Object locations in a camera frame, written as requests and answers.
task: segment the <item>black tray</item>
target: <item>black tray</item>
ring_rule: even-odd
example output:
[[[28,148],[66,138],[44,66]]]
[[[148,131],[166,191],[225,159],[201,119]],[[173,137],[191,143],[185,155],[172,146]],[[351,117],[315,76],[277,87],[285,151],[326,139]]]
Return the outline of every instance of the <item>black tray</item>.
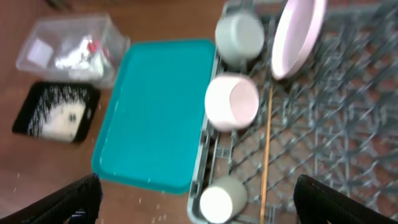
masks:
[[[37,138],[40,137],[39,135],[32,133],[32,131],[29,131],[29,123],[36,108],[39,106],[41,97],[45,93],[47,93],[47,97],[43,106],[47,109],[51,108],[53,102],[56,102],[60,98],[59,96],[55,96],[51,91],[46,91],[51,90],[52,88],[62,88],[63,90],[64,88],[68,88],[68,90],[71,90],[72,92],[64,91],[62,93],[63,97],[69,97],[69,94],[72,95],[73,93],[73,97],[76,98],[76,96],[78,96],[80,100],[85,102],[86,108],[81,118],[78,131],[76,132],[76,136],[73,138],[72,142],[84,141],[88,130],[90,129],[90,124],[100,100],[101,92],[92,85],[83,83],[37,82],[33,84],[24,104],[22,105],[18,117],[12,126],[12,132]]]

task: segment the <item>teal tray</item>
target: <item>teal tray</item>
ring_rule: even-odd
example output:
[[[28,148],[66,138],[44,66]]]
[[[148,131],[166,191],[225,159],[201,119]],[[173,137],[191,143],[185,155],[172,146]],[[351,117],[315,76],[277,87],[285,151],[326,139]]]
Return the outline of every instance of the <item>teal tray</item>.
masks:
[[[202,39],[134,44],[96,142],[94,172],[145,189],[188,191],[215,51]]]

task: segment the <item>dish rack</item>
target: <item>dish rack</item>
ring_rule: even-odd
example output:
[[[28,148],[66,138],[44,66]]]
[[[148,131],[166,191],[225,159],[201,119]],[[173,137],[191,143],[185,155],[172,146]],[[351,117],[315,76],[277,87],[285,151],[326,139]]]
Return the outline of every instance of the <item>dish rack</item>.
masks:
[[[284,2],[228,1],[222,17],[252,10],[266,44],[247,73],[261,95],[245,130],[218,133],[204,119],[201,150],[188,199],[193,223],[203,190],[232,175],[248,189],[244,211],[231,223],[259,223],[268,96],[273,86],[267,179],[267,223],[297,223],[293,190],[307,174],[398,221],[398,2],[329,0],[310,58],[292,78],[271,78],[271,48]],[[217,74],[228,70],[219,60]]]

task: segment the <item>black container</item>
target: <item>black container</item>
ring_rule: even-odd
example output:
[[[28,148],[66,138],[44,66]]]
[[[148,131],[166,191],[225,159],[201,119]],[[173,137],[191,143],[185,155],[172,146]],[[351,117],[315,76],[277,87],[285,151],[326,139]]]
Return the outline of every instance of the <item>black container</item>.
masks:
[[[47,117],[43,116],[44,112],[41,113],[41,111],[51,110],[60,100],[63,102],[78,100],[84,102],[85,109],[77,132],[70,142],[82,142],[87,137],[100,96],[101,92],[90,84],[37,82],[32,85],[29,91],[22,109],[12,126],[12,132],[40,138],[41,127],[34,122],[34,119],[38,117],[38,113],[40,113],[41,118],[47,119]]]

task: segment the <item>brown floor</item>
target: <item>brown floor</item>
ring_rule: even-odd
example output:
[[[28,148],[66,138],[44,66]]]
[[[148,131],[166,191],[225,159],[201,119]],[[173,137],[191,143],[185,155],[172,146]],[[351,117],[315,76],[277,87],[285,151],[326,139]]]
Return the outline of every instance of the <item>brown floor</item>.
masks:
[[[118,6],[92,5],[87,0],[76,2],[79,5],[76,5],[75,12],[108,11],[119,30],[130,36],[133,42],[212,38],[223,6],[223,0],[122,0]],[[47,8],[42,0],[1,1],[0,217],[18,211],[91,172],[94,142],[111,94],[103,91],[101,110],[95,114],[86,141],[80,145],[11,133],[12,123],[30,86],[39,79],[17,71],[17,54],[35,19],[49,14],[58,12]],[[162,195],[106,181],[103,181],[103,190],[100,224],[153,223],[154,219],[155,223],[190,223],[186,212],[187,195]]]

